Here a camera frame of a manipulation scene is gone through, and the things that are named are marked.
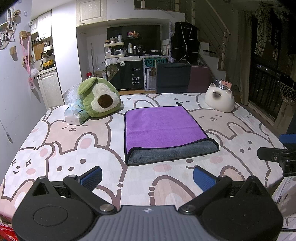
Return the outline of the white kitchen cabinet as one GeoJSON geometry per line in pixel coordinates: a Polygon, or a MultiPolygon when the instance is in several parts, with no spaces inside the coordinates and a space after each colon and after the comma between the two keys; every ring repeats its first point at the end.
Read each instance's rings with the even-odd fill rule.
{"type": "Polygon", "coordinates": [[[41,71],[38,75],[38,83],[47,109],[64,105],[56,69],[41,71]]]}

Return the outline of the white storage shelf rack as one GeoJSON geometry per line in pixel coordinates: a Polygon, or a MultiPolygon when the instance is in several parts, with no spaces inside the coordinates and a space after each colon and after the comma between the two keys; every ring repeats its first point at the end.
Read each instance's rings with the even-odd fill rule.
{"type": "Polygon", "coordinates": [[[119,58],[125,56],[125,43],[115,42],[104,44],[105,59],[119,58]]]}

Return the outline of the plastic tissue pack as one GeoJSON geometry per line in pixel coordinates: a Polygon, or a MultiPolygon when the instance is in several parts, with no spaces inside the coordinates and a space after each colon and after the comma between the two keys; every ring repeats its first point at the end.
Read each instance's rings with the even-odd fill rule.
{"type": "Polygon", "coordinates": [[[68,106],[64,116],[69,125],[80,126],[89,118],[78,94],[79,86],[80,84],[76,84],[63,93],[64,102],[68,106]]]}

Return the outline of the green avocado plush toy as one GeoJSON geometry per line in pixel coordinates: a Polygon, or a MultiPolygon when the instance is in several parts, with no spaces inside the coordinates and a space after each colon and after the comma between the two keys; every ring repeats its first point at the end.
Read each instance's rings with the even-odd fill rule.
{"type": "Polygon", "coordinates": [[[84,109],[92,118],[101,118],[118,111],[121,98],[117,89],[106,79],[91,77],[78,88],[84,109]]]}

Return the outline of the bunny print tablecloth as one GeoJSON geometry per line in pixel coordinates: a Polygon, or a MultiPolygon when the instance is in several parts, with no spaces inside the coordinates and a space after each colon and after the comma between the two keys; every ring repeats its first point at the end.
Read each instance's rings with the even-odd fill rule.
{"type": "Polygon", "coordinates": [[[234,181],[254,175],[284,217],[279,240],[295,240],[295,178],[261,161],[260,147],[282,148],[278,138],[239,104],[229,113],[201,93],[121,97],[119,111],[75,126],[66,106],[49,109],[12,160],[1,184],[1,217],[11,220],[39,176],[60,181],[94,166],[103,171],[94,193],[116,207],[182,204],[202,193],[196,167],[234,181]]]}

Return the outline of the black hanging garment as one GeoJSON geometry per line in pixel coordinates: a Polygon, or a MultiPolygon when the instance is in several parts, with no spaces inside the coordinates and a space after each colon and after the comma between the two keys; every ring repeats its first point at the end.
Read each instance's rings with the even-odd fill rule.
{"type": "Polygon", "coordinates": [[[176,22],[171,37],[171,57],[175,62],[187,62],[197,65],[200,42],[198,28],[187,22],[176,22]]]}

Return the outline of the maroon cushion seat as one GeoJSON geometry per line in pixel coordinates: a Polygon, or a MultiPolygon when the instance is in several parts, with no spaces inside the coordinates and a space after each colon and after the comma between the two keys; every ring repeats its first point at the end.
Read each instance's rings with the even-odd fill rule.
{"type": "Polygon", "coordinates": [[[206,66],[191,65],[188,92],[205,93],[214,81],[211,70],[206,66]]]}

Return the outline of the dark blue chair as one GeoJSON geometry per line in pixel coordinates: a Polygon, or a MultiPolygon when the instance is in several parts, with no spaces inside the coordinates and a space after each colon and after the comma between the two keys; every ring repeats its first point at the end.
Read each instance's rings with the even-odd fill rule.
{"type": "Polygon", "coordinates": [[[191,65],[161,63],[157,65],[156,93],[186,93],[190,83],[191,65]]]}

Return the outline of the black have a nice day cloth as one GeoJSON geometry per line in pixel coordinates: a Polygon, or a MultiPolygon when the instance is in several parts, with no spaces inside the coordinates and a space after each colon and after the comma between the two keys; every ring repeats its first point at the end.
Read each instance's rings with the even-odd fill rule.
{"type": "Polygon", "coordinates": [[[144,89],[144,71],[141,61],[125,61],[106,66],[107,80],[117,90],[144,89]]]}

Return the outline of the white cat ceramic holder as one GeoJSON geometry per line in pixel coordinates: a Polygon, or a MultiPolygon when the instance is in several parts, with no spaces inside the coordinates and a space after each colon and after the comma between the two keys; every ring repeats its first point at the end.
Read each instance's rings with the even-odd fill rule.
{"type": "Polygon", "coordinates": [[[215,110],[230,113],[234,109],[235,101],[230,89],[222,90],[211,83],[205,94],[205,103],[215,110]]]}

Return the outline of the purple and grey towel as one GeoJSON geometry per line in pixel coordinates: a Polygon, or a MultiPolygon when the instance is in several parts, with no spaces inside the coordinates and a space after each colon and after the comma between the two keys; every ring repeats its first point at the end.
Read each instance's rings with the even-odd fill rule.
{"type": "Polygon", "coordinates": [[[179,103],[125,113],[125,163],[138,166],[218,152],[218,143],[179,103]]]}

